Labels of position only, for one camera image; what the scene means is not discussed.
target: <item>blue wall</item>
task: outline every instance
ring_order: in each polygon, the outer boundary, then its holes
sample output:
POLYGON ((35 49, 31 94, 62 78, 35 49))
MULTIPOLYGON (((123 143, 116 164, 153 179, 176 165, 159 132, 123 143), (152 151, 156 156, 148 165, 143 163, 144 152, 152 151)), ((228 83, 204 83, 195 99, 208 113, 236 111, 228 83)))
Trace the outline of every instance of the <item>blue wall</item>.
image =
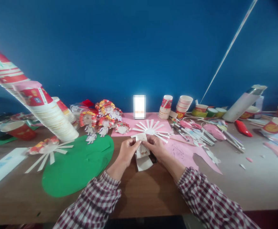
POLYGON ((253 84, 268 86, 263 110, 277 110, 278 1, 256 3, 203 103, 230 106, 253 84))
MULTIPOLYGON (((133 95, 145 94, 147 110, 158 111, 164 94, 174 97, 173 105, 182 94, 202 98, 251 2, 0 1, 0 50, 66 105, 107 98, 131 112, 133 95)), ((222 91, 217 85, 228 77, 237 89, 229 99, 210 91, 208 104, 229 105, 254 83, 270 86, 278 73, 271 57, 278 57, 278 45, 270 48, 278 41, 278 13, 268 27, 275 14, 264 9, 272 7, 268 2, 258 1, 210 90, 222 91), (265 73, 268 81, 257 80, 265 73), (240 84, 244 75, 248 82, 240 84)), ((268 91, 278 91, 278 82, 268 91)), ((0 87, 0 113, 20 111, 25 108, 0 87)))

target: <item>red checkered sleeve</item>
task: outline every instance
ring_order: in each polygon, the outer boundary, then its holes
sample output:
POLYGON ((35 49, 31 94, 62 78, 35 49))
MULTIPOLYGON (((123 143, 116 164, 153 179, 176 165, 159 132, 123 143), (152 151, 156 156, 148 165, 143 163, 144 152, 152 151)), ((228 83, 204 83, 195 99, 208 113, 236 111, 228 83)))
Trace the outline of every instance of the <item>red checkered sleeve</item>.
POLYGON ((121 197, 121 189, 117 189, 119 184, 120 181, 106 172, 93 178, 79 198, 62 213, 54 229, 103 228, 121 197))
POLYGON ((191 212, 207 228, 259 228, 239 204, 228 199, 194 168, 186 168, 177 186, 191 212))

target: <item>silver thermos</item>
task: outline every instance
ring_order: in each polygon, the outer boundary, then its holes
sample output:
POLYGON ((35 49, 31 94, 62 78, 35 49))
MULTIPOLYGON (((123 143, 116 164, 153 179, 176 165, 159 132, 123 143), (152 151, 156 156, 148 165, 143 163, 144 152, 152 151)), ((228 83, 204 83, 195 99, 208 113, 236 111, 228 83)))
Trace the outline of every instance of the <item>silver thermos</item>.
POLYGON ((266 88, 267 86, 253 85, 223 115, 223 119, 228 122, 235 122, 258 98, 260 98, 266 88))

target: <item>wooden table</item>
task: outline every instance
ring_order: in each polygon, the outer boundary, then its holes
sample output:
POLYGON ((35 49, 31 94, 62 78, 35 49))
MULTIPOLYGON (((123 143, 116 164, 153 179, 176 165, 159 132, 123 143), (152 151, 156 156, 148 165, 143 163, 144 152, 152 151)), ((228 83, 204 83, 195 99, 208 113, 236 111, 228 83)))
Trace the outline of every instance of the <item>wooden table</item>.
MULTIPOLYGON (((243 142, 245 154, 236 152, 226 141, 217 142, 210 148, 222 161, 219 168, 223 175, 214 172, 199 156, 194 156, 194 161, 210 182, 238 202, 245 211, 278 209, 278 158, 270 149, 263 147, 266 139, 253 130, 256 127, 247 126, 254 132, 254 137, 248 138, 238 133, 234 124, 229 124, 228 128, 243 142), (247 161, 246 157, 253 159, 253 163, 247 161)), ((16 140, 0 146, 0 159, 16 147, 30 147, 52 136, 44 127, 36 131, 38 136, 31 142, 16 140)), ((127 138, 113 137, 115 150, 108 166, 117 158, 120 144, 127 138)), ((0 182, 0 225, 55 222, 79 196, 80 192, 63 198, 46 194, 41 185, 42 172, 24 174, 34 160, 24 160, 0 182)), ((122 197, 111 218, 190 213, 170 174, 159 163, 146 171, 136 172, 133 158, 123 175, 120 188, 122 197)))

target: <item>tilted stack of cups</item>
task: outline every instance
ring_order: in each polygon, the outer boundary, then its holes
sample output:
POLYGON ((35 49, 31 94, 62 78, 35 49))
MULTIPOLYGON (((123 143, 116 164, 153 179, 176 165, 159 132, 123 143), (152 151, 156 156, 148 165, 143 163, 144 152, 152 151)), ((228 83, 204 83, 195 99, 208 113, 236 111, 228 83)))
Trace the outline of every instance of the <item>tilted stack of cups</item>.
POLYGON ((171 95, 165 95, 163 97, 160 109, 159 109, 159 113, 158 113, 158 117, 160 119, 168 119, 169 118, 169 114, 171 111, 171 106, 172 106, 172 100, 173 97, 171 95))
POLYGON ((180 96, 178 103, 176 105, 177 118, 182 118, 184 114, 188 111, 193 98, 187 95, 180 96))
POLYGON ((0 86, 16 97, 23 105, 26 105, 22 98, 13 89, 17 82, 29 81, 25 74, 12 62, 0 53, 0 86))
POLYGON ((79 136, 57 103, 39 82, 18 82, 13 84, 13 88, 23 98, 28 109, 62 142, 73 140, 79 136))
POLYGON ((70 109, 59 99, 59 97, 52 97, 52 99, 57 103, 61 111, 63 112, 64 116, 68 119, 68 121, 73 125, 75 129, 78 129, 79 123, 76 120, 76 117, 74 114, 71 112, 70 109))

